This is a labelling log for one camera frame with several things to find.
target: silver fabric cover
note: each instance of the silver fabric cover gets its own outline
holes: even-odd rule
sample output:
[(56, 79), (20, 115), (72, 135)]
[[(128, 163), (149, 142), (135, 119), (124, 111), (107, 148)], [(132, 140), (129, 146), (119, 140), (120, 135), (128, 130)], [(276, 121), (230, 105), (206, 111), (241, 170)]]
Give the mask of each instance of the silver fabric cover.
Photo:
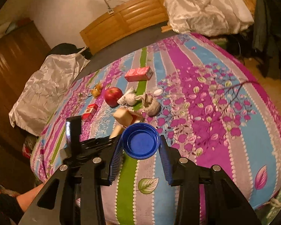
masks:
[(164, 5), (177, 33), (237, 34), (254, 23), (243, 0), (165, 0)]
[(10, 123), (40, 136), (48, 119), (59, 105), (71, 83), (88, 64), (80, 53), (50, 55), (41, 68), (27, 81), (25, 88), (9, 112)]

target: apple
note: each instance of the apple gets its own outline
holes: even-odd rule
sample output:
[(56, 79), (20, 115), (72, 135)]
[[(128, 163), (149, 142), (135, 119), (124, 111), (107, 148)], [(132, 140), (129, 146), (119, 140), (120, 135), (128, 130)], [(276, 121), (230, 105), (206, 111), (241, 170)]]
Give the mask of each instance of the apple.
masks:
[(118, 105), (118, 99), (120, 99), (122, 96), (123, 92), (121, 89), (117, 87), (111, 87), (105, 91), (104, 99), (110, 107), (116, 107)]

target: small red box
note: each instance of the small red box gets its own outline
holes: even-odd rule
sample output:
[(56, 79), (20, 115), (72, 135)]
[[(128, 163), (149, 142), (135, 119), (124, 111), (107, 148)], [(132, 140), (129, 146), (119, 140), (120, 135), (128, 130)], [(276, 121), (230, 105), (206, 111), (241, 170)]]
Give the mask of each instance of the small red box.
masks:
[(150, 67), (143, 67), (143, 68), (135, 68), (130, 69), (126, 75), (125, 79), (128, 82), (131, 81), (140, 81), (140, 80), (149, 80), (153, 75), (153, 71)]
[(82, 120), (83, 122), (89, 122), (92, 120), (94, 114), (96, 113), (98, 109), (97, 104), (89, 104), (84, 112), (84, 114), (82, 115)]

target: bedsheet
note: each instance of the bedsheet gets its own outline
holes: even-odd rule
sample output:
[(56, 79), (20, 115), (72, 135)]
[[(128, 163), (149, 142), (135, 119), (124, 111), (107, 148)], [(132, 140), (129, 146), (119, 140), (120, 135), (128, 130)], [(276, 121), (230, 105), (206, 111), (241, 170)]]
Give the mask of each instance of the bedsheet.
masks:
[[(149, 81), (127, 82), (125, 72), (150, 66)], [(99, 81), (102, 94), (89, 97)], [(281, 117), (263, 88), (233, 56), (199, 34), (179, 34), (136, 50), (73, 83), (43, 130), (31, 156), (31, 168), (41, 180), (61, 164), (65, 119), (82, 114), (87, 105), (98, 110), (82, 127), (81, 140), (108, 136), (116, 109), (104, 102), (104, 91), (133, 86), (138, 95), (156, 86), (161, 111), (145, 121), (163, 134), (169, 146), (197, 165), (220, 165), (253, 208), (281, 187)], [(134, 110), (141, 110), (137, 104)], [(179, 195), (164, 177), (159, 153), (146, 160), (124, 156), (109, 187), (101, 187), (105, 218), (116, 224), (173, 224)], [(205, 204), (201, 199), (200, 219)]]

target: blue bottle cap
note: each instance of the blue bottle cap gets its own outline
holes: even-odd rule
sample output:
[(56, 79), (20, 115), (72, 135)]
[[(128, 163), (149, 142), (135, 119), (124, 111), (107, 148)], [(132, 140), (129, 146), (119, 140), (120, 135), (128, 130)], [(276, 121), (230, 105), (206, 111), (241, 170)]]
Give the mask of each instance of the blue bottle cap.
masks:
[(136, 123), (124, 130), (121, 142), (128, 156), (144, 160), (155, 154), (160, 145), (160, 137), (150, 124)]

